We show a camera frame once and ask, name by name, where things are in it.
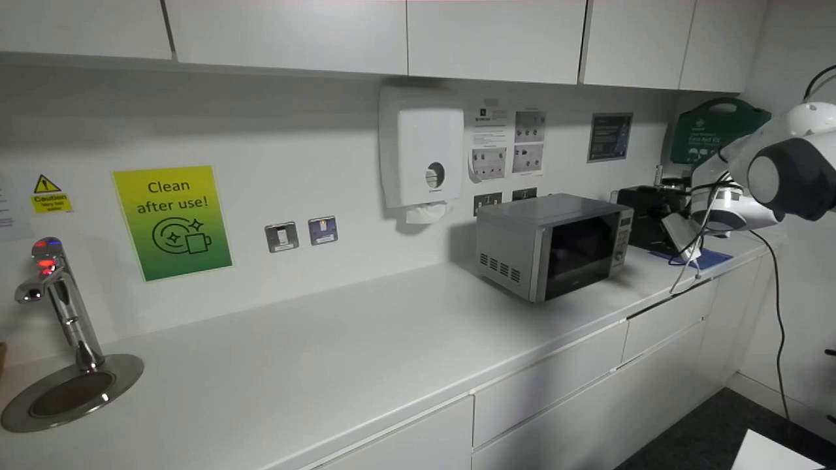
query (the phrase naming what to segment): white wall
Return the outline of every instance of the white wall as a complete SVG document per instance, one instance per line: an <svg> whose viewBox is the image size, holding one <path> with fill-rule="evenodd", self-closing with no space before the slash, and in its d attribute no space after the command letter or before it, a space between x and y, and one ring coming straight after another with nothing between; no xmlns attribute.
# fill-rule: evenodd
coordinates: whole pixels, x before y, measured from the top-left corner
<svg viewBox="0 0 836 470"><path fill-rule="evenodd" d="M778 117L797 105L808 82L836 64L833 19L833 0L772 0L748 100ZM816 100L836 103L836 82L826 85ZM805 425L831 432L826 437L836 438L833 425L826 421L826 412L836 412L836 357L822 356L826 347L836 347L836 219L826 218L817 226L793 219L783 229L787 394L793 403L793 416L805 417ZM772 301L767 301L741 374L778 389L775 347L778 326Z"/></svg>
<svg viewBox="0 0 836 470"><path fill-rule="evenodd" d="M465 186L463 203L420 232L382 209L375 79L280 79L217 71L108 71L0 64L0 176L10 181L23 237L0 236L0 340L7 363L63 351L45 305L20 308L34 237L66 237L88 313L108 342L169 330L296 296L311 296L468 253L469 194L537 186L604 197L652 184L674 94L455 85L476 111L484 100L549 112L537 177ZM629 156L586 164L592 112L635 112ZM111 172L211 164L233 266L143 283ZM32 218L45 172L76 212ZM311 249L306 219L335 214L339 242ZM267 253L264 226L296 219L303 249Z"/></svg>

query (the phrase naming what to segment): green sign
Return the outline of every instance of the green sign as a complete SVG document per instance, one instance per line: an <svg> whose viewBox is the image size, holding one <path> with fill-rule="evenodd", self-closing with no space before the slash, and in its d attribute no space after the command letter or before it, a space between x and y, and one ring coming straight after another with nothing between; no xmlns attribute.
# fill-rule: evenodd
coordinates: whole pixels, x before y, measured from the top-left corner
<svg viewBox="0 0 836 470"><path fill-rule="evenodd" d="M211 167L115 172L145 280L229 266Z"/></svg>

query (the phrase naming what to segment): kitchen counter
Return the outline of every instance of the kitchen counter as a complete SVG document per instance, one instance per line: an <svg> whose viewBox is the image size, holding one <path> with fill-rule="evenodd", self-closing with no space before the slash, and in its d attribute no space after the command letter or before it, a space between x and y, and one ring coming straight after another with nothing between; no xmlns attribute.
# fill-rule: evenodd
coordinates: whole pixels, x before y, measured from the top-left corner
<svg viewBox="0 0 836 470"><path fill-rule="evenodd" d="M733 259L702 280L763 253L750 236L711 249ZM622 275L528 305L445 263L104 346L145 363L139 383L83 421L0 432L0 468L313 466L665 301L676 275L629 250ZM695 283L686 271L678 291ZM4 370L0 407L59 365Z"/></svg>

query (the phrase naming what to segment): lower cabinet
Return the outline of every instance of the lower cabinet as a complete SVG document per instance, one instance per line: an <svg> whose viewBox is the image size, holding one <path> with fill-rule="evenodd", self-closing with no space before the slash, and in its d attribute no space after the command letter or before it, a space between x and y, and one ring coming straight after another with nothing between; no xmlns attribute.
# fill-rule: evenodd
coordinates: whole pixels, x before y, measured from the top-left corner
<svg viewBox="0 0 836 470"><path fill-rule="evenodd" d="M616 468L716 386L698 374L702 322L472 454L472 470Z"/></svg>
<svg viewBox="0 0 836 470"><path fill-rule="evenodd" d="M320 470L469 470L472 399L465 397L335 457Z"/></svg>

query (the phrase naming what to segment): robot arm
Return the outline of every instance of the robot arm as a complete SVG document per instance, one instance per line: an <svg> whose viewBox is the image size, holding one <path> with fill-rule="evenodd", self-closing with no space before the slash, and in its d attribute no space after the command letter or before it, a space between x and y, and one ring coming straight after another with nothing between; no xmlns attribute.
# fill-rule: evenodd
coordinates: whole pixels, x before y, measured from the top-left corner
<svg viewBox="0 0 836 470"><path fill-rule="evenodd" d="M705 167L731 172L778 218L819 219L836 209L836 105L805 103L787 124L772 121L714 160Z"/></svg>

